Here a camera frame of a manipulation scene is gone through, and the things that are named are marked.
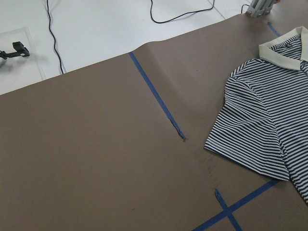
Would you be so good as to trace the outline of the navy white striped polo shirt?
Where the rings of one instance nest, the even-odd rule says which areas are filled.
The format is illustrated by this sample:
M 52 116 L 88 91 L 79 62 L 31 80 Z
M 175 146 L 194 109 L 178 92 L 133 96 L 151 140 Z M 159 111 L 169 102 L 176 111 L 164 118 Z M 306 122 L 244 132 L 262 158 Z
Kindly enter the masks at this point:
M 259 46 L 237 67 L 204 147 L 245 168 L 290 180 L 308 197 L 308 31 Z

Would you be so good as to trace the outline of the aluminium frame post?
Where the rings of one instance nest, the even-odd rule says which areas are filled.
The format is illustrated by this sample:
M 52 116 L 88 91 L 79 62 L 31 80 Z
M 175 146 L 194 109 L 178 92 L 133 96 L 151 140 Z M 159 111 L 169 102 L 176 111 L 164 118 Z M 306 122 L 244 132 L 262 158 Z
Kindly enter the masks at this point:
M 252 18 L 268 15 L 275 2 L 276 0 L 252 0 L 245 14 Z

